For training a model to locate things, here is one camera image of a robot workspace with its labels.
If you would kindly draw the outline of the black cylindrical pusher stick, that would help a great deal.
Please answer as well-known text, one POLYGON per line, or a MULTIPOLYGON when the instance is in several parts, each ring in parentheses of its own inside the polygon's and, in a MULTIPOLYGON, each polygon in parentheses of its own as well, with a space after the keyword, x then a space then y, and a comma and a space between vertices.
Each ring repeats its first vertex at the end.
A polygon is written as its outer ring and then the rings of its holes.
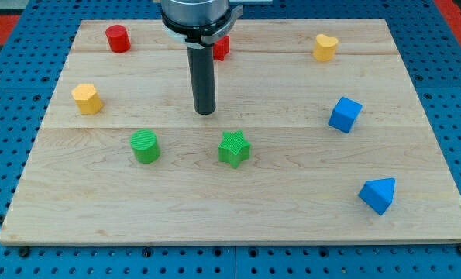
POLYGON ((216 108, 213 46, 202 49, 188 47, 187 57, 194 110, 200 115, 210 115, 216 108))

